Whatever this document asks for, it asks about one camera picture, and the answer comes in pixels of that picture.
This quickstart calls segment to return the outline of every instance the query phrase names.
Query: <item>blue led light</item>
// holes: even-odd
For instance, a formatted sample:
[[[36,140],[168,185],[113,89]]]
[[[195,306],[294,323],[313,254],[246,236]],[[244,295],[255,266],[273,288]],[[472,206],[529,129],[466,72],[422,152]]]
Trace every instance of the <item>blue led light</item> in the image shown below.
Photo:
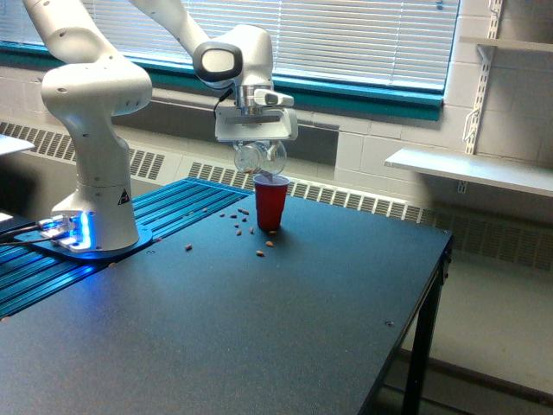
[[[88,215],[86,214],[86,212],[83,212],[82,214],[80,214],[79,222],[80,222],[80,233],[82,236],[82,242],[80,243],[80,248],[88,249],[92,245],[92,238],[90,234],[90,222],[88,220]]]

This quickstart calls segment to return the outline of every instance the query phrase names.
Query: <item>black cable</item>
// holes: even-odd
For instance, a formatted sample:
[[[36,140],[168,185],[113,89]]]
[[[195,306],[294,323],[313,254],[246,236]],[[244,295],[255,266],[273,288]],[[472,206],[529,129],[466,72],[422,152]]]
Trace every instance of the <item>black cable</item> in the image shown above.
[[[3,242],[0,244],[0,246],[21,246],[21,245],[32,245],[32,244],[38,244],[40,242],[48,242],[49,240],[58,240],[58,239],[64,239],[68,235],[67,233],[63,233],[61,235],[53,236],[50,238],[42,238],[42,239],[32,239],[32,240],[24,240],[21,242]]]
[[[30,227],[20,227],[19,229],[14,229],[13,231],[0,233],[0,239],[4,239],[8,236],[18,235],[20,233],[37,231],[38,229],[40,229],[40,227],[38,225],[33,225],[33,226],[30,226]]]
[[[230,97],[232,95],[232,88],[229,88],[219,97],[219,100],[217,101],[217,104],[215,104],[215,107],[213,108],[213,116],[217,118],[217,108],[219,107],[219,104],[223,102],[225,99]]]

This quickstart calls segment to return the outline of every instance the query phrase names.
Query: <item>red plastic cup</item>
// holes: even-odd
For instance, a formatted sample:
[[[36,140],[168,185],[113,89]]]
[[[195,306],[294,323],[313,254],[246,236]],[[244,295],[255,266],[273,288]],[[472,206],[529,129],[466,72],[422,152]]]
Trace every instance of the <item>red plastic cup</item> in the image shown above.
[[[283,217],[286,192],[290,180],[284,176],[257,175],[256,187],[257,225],[264,231],[276,231]]]

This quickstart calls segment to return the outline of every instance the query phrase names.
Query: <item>window blinds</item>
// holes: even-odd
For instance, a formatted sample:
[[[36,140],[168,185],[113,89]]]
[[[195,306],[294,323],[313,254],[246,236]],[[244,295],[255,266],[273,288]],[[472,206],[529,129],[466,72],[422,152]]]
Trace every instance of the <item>window blinds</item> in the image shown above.
[[[189,63],[171,35],[127,0],[83,0],[128,56]],[[267,29],[275,73],[363,85],[444,88],[459,0],[183,0],[210,36]],[[21,0],[0,8],[0,40],[40,42]]]

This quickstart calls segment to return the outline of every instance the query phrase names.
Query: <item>table leg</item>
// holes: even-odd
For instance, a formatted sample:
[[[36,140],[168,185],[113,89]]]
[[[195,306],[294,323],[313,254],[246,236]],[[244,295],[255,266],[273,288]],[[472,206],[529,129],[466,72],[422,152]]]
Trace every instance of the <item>table leg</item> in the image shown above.
[[[435,319],[442,292],[443,273],[444,266],[442,265],[418,313],[402,415],[417,415],[419,411],[421,397],[423,396],[424,375],[429,362]]]

